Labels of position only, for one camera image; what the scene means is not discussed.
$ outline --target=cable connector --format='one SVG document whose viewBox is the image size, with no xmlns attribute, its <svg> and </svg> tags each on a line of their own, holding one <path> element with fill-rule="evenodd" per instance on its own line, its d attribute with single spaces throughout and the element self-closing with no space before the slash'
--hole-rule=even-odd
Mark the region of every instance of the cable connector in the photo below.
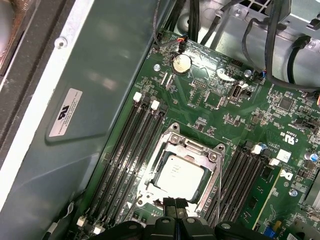
<svg viewBox="0 0 320 240">
<path fill-rule="evenodd" d="M 311 41 L 311 37 L 304 35 L 301 37 L 298 37 L 297 40 L 295 40 L 295 42 L 292 44 L 292 48 L 293 49 L 304 49 Z"/>
</svg>

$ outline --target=sticker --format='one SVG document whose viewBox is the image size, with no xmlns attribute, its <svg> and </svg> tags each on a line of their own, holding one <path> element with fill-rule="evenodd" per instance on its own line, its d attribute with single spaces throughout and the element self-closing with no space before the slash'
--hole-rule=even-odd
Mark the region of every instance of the sticker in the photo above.
<svg viewBox="0 0 320 240">
<path fill-rule="evenodd" d="M 293 236 L 291 233 L 289 233 L 288 237 L 286 240 L 298 240 L 295 236 Z"/>
<path fill-rule="evenodd" d="M 49 137 L 65 135 L 71 118 L 81 98 L 82 91 L 70 88 L 53 124 Z"/>
<path fill-rule="evenodd" d="M 276 156 L 278 160 L 285 163 L 289 162 L 290 157 L 291 157 L 291 152 L 287 152 L 283 149 L 280 149 L 278 155 Z"/>
</svg>

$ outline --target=black memory slot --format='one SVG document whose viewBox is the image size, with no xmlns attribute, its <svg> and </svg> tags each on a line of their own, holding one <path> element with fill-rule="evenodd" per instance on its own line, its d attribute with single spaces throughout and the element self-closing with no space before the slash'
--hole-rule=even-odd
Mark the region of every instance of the black memory slot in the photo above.
<svg viewBox="0 0 320 240">
<path fill-rule="evenodd" d="M 225 184 L 221 186 L 222 188 L 221 191 L 223 194 L 221 194 L 221 198 L 220 198 L 219 218 L 221 217 L 221 215 L 223 215 L 225 206 L 229 201 L 230 194 L 232 194 L 233 190 L 236 189 L 238 183 L 240 182 L 242 173 L 244 171 L 244 167 L 246 166 L 246 164 L 248 164 L 247 158 L 248 156 L 246 156 L 243 152 L 240 152 L 240 154 L 238 154 L 238 156 L 234 160 L 235 164 L 232 166 L 232 171 L 227 175 Z M 218 197 L 215 198 L 215 204 L 213 206 L 212 214 L 208 219 L 208 222 L 210 224 L 215 224 L 217 211 L 218 211 Z"/>
<path fill-rule="evenodd" d="M 249 193 L 250 193 L 250 191 L 251 191 L 251 189 L 252 189 L 252 187 L 253 187 L 253 185 L 254 185 L 254 183 L 255 183 L 258 175 L 259 175 L 259 173 L 261 173 L 263 167 L 264 167 L 263 162 L 259 161 L 258 162 L 258 166 L 257 166 L 257 168 L 255 169 L 255 171 L 253 173 L 253 176 L 251 177 L 251 179 L 249 180 L 247 185 L 245 185 L 245 190 L 243 192 L 243 196 L 241 196 L 241 199 L 240 199 L 240 201 L 238 203 L 238 207 L 234 211 L 233 216 L 230 218 L 231 221 L 237 220 L 237 218 L 238 218 L 238 216 L 239 216 L 239 214 L 241 212 L 241 209 L 243 208 L 243 206 L 244 206 L 244 204 L 245 204 L 245 202 L 246 202 L 246 200 L 248 198 L 248 195 L 249 195 Z"/>
<path fill-rule="evenodd" d="M 226 208 L 223 209 L 223 214 L 221 215 L 221 221 L 228 221 L 234 208 L 239 204 L 239 198 L 244 193 L 244 189 L 246 188 L 245 184 L 248 180 L 252 179 L 253 170 L 257 168 L 257 161 L 250 156 L 249 161 L 246 163 L 246 168 L 243 170 L 240 175 L 241 179 L 238 181 L 236 188 L 231 190 L 232 196 L 228 199 L 228 203 Z"/>
<path fill-rule="evenodd" d="M 146 146 L 150 146 L 151 143 L 155 140 L 155 137 L 157 135 L 157 132 L 159 130 L 159 127 L 164 119 L 165 113 L 160 112 L 158 120 L 153 128 L 152 133 L 149 135 L 148 139 L 147 139 L 147 143 Z M 121 210 L 123 209 L 126 200 L 134 186 L 134 183 L 136 181 L 137 175 L 142 167 L 142 165 L 144 164 L 145 160 L 146 160 L 146 156 L 149 152 L 149 147 L 145 147 L 143 149 L 143 152 L 141 155 L 139 155 L 136 165 L 134 167 L 133 173 L 130 175 L 129 180 L 128 180 L 128 184 L 127 184 L 127 188 L 125 190 L 125 192 L 123 193 L 122 197 L 121 197 L 121 201 L 116 205 L 116 209 L 114 211 L 114 213 L 112 214 L 112 217 L 110 218 L 110 221 L 108 222 L 109 226 L 113 226 L 117 220 L 117 217 L 119 216 L 119 214 L 121 213 Z"/>
<path fill-rule="evenodd" d="M 105 210 L 104 210 L 104 214 L 106 216 L 110 215 L 110 211 L 113 210 L 113 208 L 115 207 L 116 201 L 121 193 L 121 189 L 123 188 L 124 184 L 125 184 L 125 180 L 128 177 L 128 174 L 130 173 L 130 169 L 132 168 L 138 152 L 140 151 L 140 149 L 143 147 L 142 143 L 145 140 L 146 134 L 148 133 L 148 131 L 150 130 L 150 125 L 152 123 L 152 119 L 153 119 L 153 115 L 151 113 L 149 113 L 147 120 L 146 120 L 146 124 L 143 123 L 143 131 L 142 134 L 140 135 L 137 144 L 133 150 L 133 153 L 130 155 L 127 165 L 126 165 L 126 169 L 122 172 L 122 175 L 120 177 L 120 180 L 116 183 L 116 187 L 115 190 L 113 191 L 112 194 L 112 198 L 111 200 L 108 202 L 108 204 L 105 206 Z"/>
<path fill-rule="evenodd" d="M 234 153 L 234 157 L 233 157 L 234 160 L 232 160 L 229 163 L 226 171 L 224 172 L 224 174 L 222 176 L 221 196 L 224 194 L 223 190 L 226 189 L 226 185 L 230 182 L 230 179 L 232 179 L 233 175 L 235 174 L 235 172 L 239 168 L 239 165 L 241 164 L 240 159 L 242 159 L 243 156 L 244 156 L 244 154 L 241 151 L 237 151 Z M 215 215 L 217 203 L 218 203 L 218 190 L 216 191 L 215 195 L 213 196 L 213 198 L 211 200 L 211 204 L 204 215 L 204 218 L 206 220 L 211 219 Z"/>
<path fill-rule="evenodd" d="M 138 114 L 136 124 L 133 124 L 133 130 L 131 134 L 129 135 L 128 141 L 124 143 L 124 147 L 120 148 L 121 153 L 116 154 L 117 160 L 115 161 L 117 166 L 113 169 L 111 175 L 105 179 L 105 185 L 102 186 L 101 190 L 103 191 L 102 198 L 98 207 L 98 211 L 94 213 L 94 217 L 98 218 L 100 213 L 103 211 L 105 205 L 108 202 L 108 199 L 110 197 L 110 192 L 112 190 L 112 185 L 117 179 L 119 172 L 122 169 L 123 164 L 126 161 L 126 157 L 131 149 L 132 143 L 136 138 L 137 132 L 140 129 L 141 123 L 143 122 L 143 119 L 145 117 L 145 114 L 147 112 L 147 107 L 142 106 L 140 113 Z"/>
<path fill-rule="evenodd" d="M 234 178 L 231 180 L 232 183 L 230 188 L 226 189 L 227 194 L 221 200 L 219 220 L 223 221 L 228 214 L 229 206 L 232 204 L 234 197 L 238 194 L 244 182 L 244 178 L 246 178 L 247 174 L 250 172 L 251 164 L 252 159 L 248 158 L 247 155 L 240 161 L 240 167 L 237 169 Z"/>
<path fill-rule="evenodd" d="M 110 174 L 110 169 L 113 166 L 113 160 L 115 158 L 115 155 L 117 154 L 117 152 L 119 151 L 119 148 L 121 147 L 125 138 L 127 137 L 128 132 L 132 126 L 132 121 L 133 121 L 138 109 L 139 109 L 139 107 L 137 105 L 134 105 L 130 110 L 129 117 L 128 117 L 127 121 L 125 122 L 125 125 L 122 129 L 122 133 L 121 133 L 120 137 L 118 138 L 115 147 L 113 148 L 113 151 L 111 153 L 111 157 L 108 159 L 108 162 L 103 170 L 103 174 L 99 180 L 97 191 L 95 192 L 94 197 L 93 197 L 93 201 L 91 202 L 89 215 L 92 215 L 95 212 L 96 208 L 98 207 L 98 203 L 99 203 L 99 200 L 102 195 L 102 193 L 100 192 L 100 189 L 102 188 L 102 186 L 105 182 L 105 179 Z"/>
</svg>

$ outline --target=chip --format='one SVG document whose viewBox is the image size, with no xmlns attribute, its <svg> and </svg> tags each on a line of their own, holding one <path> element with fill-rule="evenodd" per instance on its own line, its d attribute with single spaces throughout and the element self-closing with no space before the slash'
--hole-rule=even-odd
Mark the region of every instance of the chip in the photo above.
<svg viewBox="0 0 320 240">
<path fill-rule="evenodd" d="M 264 179 L 268 179 L 271 172 L 272 172 L 272 169 L 266 166 L 265 169 L 263 170 L 262 177 Z"/>
<path fill-rule="evenodd" d="M 178 156 L 169 156 L 165 163 L 157 186 L 166 191 L 171 198 L 182 198 L 190 201 L 195 195 L 204 170 Z"/>
<path fill-rule="evenodd" d="M 260 122 L 260 118 L 257 117 L 257 116 L 253 116 L 253 117 L 251 118 L 251 122 L 252 122 L 253 124 L 258 124 L 258 123 Z"/>
<path fill-rule="evenodd" d="M 258 200 L 255 197 L 251 197 L 251 199 L 248 203 L 249 208 L 254 209 L 257 202 L 258 202 Z"/>
<path fill-rule="evenodd" d="M 294 103 L 294 101 L 288 97 L 284 97 L 282 98 L 280 104 L 279 104 L 279 107 L 286 110 L 286 111 L 289 111 L 292 104 Z"/>
</svg>

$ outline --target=green circuit board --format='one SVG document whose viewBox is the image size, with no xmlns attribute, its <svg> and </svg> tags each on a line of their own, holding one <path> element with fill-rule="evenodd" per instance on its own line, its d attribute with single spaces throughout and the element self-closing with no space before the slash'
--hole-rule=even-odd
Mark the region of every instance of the green circuit board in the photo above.
<svg viewBox="0 0 320 240">
<path fill-rule="evenodd" d="M 178 36 L 174 33 L 165 31 L 162 41 L 176 38 Z M 145 162 L 126 195 L 117 223 L 125 219 L 129 209 L 129 218 L 135 218 L 141 223 L 145 223 L 151 216 L 162 214 L 152 204 L 142 207 L 132 207 L 132 204 L 137 198 L 137 184 L 160 135 L 173 123 L 178 123 L 180 133 L 189 139 L 210 148 L 221 143 L 226 146 L 224 171 L 234 158 L 237 147 L 246 141 L 265 145 L 269 151 L 269 161 L 278 161 L 277 166 L 269 166 L 267 163 L 259 172 L 236 220 L 238 223 L 264 233 L 268 226 L 272 227 L 280 221 L 274 236 L 278 239 L 287 239 L 296 220 L 320 230 L 320 223 L 310 217 L 310 206 L 305 204 L 320 167 L 306 160 L 305 153 L 320 154 L 320 136 L 314 129 L 296 124 L 301 119 L 313 123 L 320 121 L 316 103 L 303 97 L 302 92 L 274 86 L 250 66 L 192 41 L 186 43 L 183 52 L 192 60 L 192 66 L 188 73 L 176 74 L 172 61 L 178 48 L 178 44 L 160 50 L 152 48 L 147 54 L 76 217 L 86 214 L 92 203 L 106 168 L 106 160 L 124 131 L 133 98 L 138 92 L 151 100 L 158 100 L 165 106 L 166 112 L 152 133 L 154 137 L 150 140 L 151 146 L 141 142 L 144 146 L 148 145 L 150 151 L 146 153 Z M 247 87 L 242 95 L 232 97 L 230 92 L 239 82 Z M 119 191 L 123 192 L 127 185 L 128 181 L 124 181 Z M 290 195 L 293 189 L 297 191 L 297 196 Z M 205 213 L 206 208 L 200 215 L 203 217 Z M 75 235 L 71 239 L 80 239 L 85 234 L 85 230 L 79 227 L 74 227 L 72 232 Z"/>
</svg>

